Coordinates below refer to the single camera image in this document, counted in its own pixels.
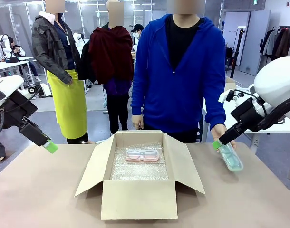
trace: purple shirt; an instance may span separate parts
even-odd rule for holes
[[[108,95],[124,95],[129,92],[131,81],[121,80],[113,77],[103,86],[104,89],[106,89]]]

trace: face mask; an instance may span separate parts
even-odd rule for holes
[[[135,33],[134,33],[134,37],[137,38],[137,39],[139,39],[140,34],[138,34],[137,32],[135,32]]]

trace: gray door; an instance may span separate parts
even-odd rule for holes
[[[262,54],[260,53],[260,41],[264,39],[269,26],[270,10],[251,12],[243,54],[240,63],[240,71],[257,75]]]

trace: plaid jacket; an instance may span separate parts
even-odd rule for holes
[[[80,55],[69,26],[65,22],[64,25],[68,32],[71,51],[77,69],[80,64]],[[62,82],[68,84],[72,77],[65,71],[68,70],[68,61],[63,44],[54,26],[43,16],[36,17],[33,24],[32,45],[34,58],[39,64]]]

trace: black cap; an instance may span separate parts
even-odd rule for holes
[[[134,26],[134,29],[131,30],[131,32],[136,32],[136,31],[138,31],[138,30],[141,30],[141,32],[142,32],[142,31],[144,30],[143,25],[136,24],[136,25]]]

